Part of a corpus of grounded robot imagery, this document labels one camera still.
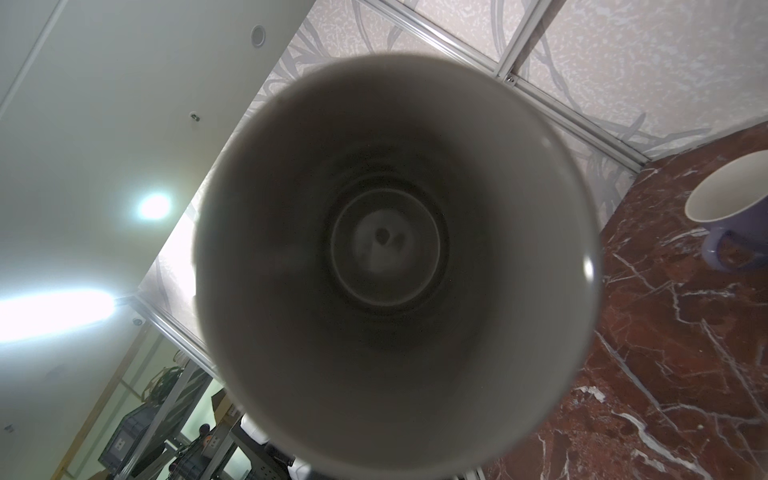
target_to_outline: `box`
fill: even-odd
[[[109,470],[102,470],[99,473],[94,473],[92,477],[90,477],[88,480],[107,480],[109,478]]]
[[[98,461],[113,474],[128,463],[139,441],[154,420],[159,406],[144,403],[128,413],[114,431]]]
[[[243,413],[232,402],[231,397],[227,395],[227,392],[225,392],[224,389],[219,390],[214,396],[210,397],[210,401],[214,407],[214,419],[216,420],[216,425],[224,423],[232,426],[240,420],[241,416],[243,416]]]

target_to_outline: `marble surface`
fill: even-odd
[[[572,387],[488,480],[745,479],[768,472],[768,270],[719,273],[684,215],[768,123],[654,162],[603,229],[604,307]]]

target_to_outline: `recessed light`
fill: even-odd
[[[114,300],[97,290],[72,290],[0,301],[0,343],[59,333],[107,319]]]
[[[150,195],[139,206],[139,216],[147,220],[159,220],[169,212],[170,200],[165,195]]]
[[[266,41],[266,30],[262,25],[256,25],[250,31],[250,43],[256,48],[262,48]]]

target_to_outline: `white ceiling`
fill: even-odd
[[[312,3],[0,2],[0,299],[135,289]]]

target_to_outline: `mug rim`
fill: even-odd
[[[223,185],[225,185],[224,179],[227,178],[224,172],[232,174],[231,172],[235,171],[233,159],[237,158],[237,155],[249,145],[249,134],[260,131],[259,129],[262,128],[262,124],[275,115],[278,105],[276,101],[285,101],[286,98],[291,98],[290,96],[297,95],[298,92],[310,91],[310,87],[313,87],[319,78],[333,78],[343,72],[350,71],[350,69],[358,71],[360,68],[371,65],[374,62],[380,64],[377,68],[393,68],[394,66],[402,69],[415,69],[418,66],[419,70],[422,70],[429,66],[432,67],[430,68],[429,76],[443,74],[445,71],[459,73],[462,77],[471,78],[472,81],[484,88],[494,89],[493,91],[498,93],[505,104],[506,102],[514,104],[515,108],[519,109],[521,113],[529,113],[531,118],[528,123],[535,125],[537,130],[541,130],[541,133],[545,134],[544,140],[546,142],[542,141],[540,145],[544,148],[552,149],[551,172],[554,175],[553,178],[558,179],[558,184],[562,187],[579,193],[576,198],[571,199],[571,202],[565,204],[565,206],[570,206],[574,215],[578,215],[585,220],[575,224],[574,237],[579,242],[583,242],[586,253],[581,253],[578,263],[568,264],[568,268],[573,268],[573,271],[578,272],[579,277],[582,278],[582,281],[579,283],[579,289],[583,289],[586,292],[584,295],[586,307],[581,310],[581,316],[583,316],[584,321],[574,322],[582,323],[582,326],[570,338],[570,344],[574,347],[574,351],[569,353],[568,357],[572,358],[573,362],[563,360],[562,365],[558,366],[559,372],[551,372],[549,374],[550,377],[560,376],[563,379],[562,382],[558,381],[557,387],[552,387],[552,391],[557,390],[558,395],[553,395],[547,401],[540,402],[536,408],[531,408],[530,416],[526,419],[521,419],[517,429],[506,428],[499,429],[497,432],[484,433],[483,441],[478,442],[477,445],[469,445],[462,453],[462,456],[449,458],[444,455],[441,458],[430,459],[428,462],[418,462],[411,465],[402,463],[382,465],[367,459],[345,458],[344,455],[339,455],[338,452],[329,452],[327,449],[318,448],[318,443],[312,439],[306,440],[296,435],[295,429],[286,427],[283,419],[271,417],[269,410],[263,406],[262,402],[246,395],[249,393],[249,389],[246,387],[247,384],[242,374],[244,370],[243,363],[232,356],[224,355],[227,351],[227,332],[231,330],[214,328],[212,322],[203,321],[203,318],[211,317],[208,314],[212,311],[214,303],[207,300],[206,295],[204,295],[205,289],[201,288],[201,286],[205,286],[201,283],[201,279],[204,278],[201,270],[207,268],[207,263],[201,261],[202,256],[200,252],[203,251],[202,244],[206,240],[201,241],[199,233],[205,231],[205,225],[210,224],[208,219],[214,218],[212,215],[214,215],[215,210],[211,199],[216,196],[223,196],[224,194],[228,195],[228,192],[223,189]],[[557,134],[550,129],[544,122],[544,119],[533,112],[523,101],[517,99],[514,95],[510,95],[504,85],[482,74],[468,70],[461,65],[443,59],[432,59],[414,55],[377,55],[347,59],[313,72],[311,76],[308,75],[297,80],[285,91],[281,91],[278,97],[270,101],[268,105],[265,105],[260,115],[249,121],[249,124],[236,139],[233,148],[228,152],[226,158],[223,159],[222,168],[226,168],[226,170],[218,170],[214,176],[206,203],[201,209],[200,227],[196,237],[195,257],[198,262],[197,268],[199,273],[197,277],[198,294],[196,301],[201,319],[201,328],[204,331],[206,343],[217,362],[217,368],[222,377],[227,380],[227,391],[242,402],[250,418],[258,422],[259,427],[263,427],[266,432],[269,432],[270,438],[274,440],[276,445],[280,445],[297,457],[308,461],[308,463],[316,466],[321,472],[325,471],[340,477],[372,478],[374,480],[377,478],[395,480],[445,478],[455,475],[456,472],[467,468],[468,465],[479,465],[491,458],[498,458],[511,448],[514,443],[520,442],[529,432],[534,431],[546,419],[552,409],[556,407],[562,396],[570,389],[574,375],[583,363],[591,346],[591,341],[594,338],[594,326],[599,318],[601,301],[600,272],[602,255],[600,255],[601,248],[597,231],[596,213],[589,202],[588,189],[576,163],[570,158],[568,151],[557,137]],[[589,273],[587,273],[587,267],[585,266],[587,264],[586,260],[590,262]]]
[[[718,168],[717,170],[715,170],[714,172],[709,174],[707,176],[707,178],[702,180],[696,186],[696,188],[694,188],[690,192],[690,195],[688,196],[688,200],[686,200],[686,202],[685,202],[685,216],[688,217],[690,220],[696,222],[696,223],[714,223],[714,222],[719,222],[721,220],[726,220],[728,218],[735,217],[736,215],[741,214],[742,212],[745,212],[745,211],[749,210],[750,208],[754,207],[758,203],[760,203],[763,200],[765,200],[766,198],[768,198],[768,190],[766,190],[766,192],[763,194],[763,196],[758,198],[754,202],[746,205],[745,207],[740,208],[739,210],[737,210],[735,212],[732,212],[732,213],[727,214],[727,215],[723,215],[722,217],[718,217],[718,218],[712,218],[712,219],[696,218],[690,212],[691,204],[692,204],[691,200],[694,199],[697,194],[701,195],[701,191],[704,188],[707,188],[709,186],[709,184],[713,183],[714,181],[717,181],[716,176],[719,176],[719,174],[722,174],[725,170],[728,170],[729,167],[731,167],[731,168],[735,167],[736,164],[746,160],[747,158],[757,157],[757,156],[761,156],[761,155],[764,155],[766,157],[766,162],[768,162],[768,150],[758,150],[758,151],[754,151],[754,152],[748,153],[746,155],[742,155],[741,157],[738,157],[737,159],[728,162],[727,164],[723,165],[722,167]]]

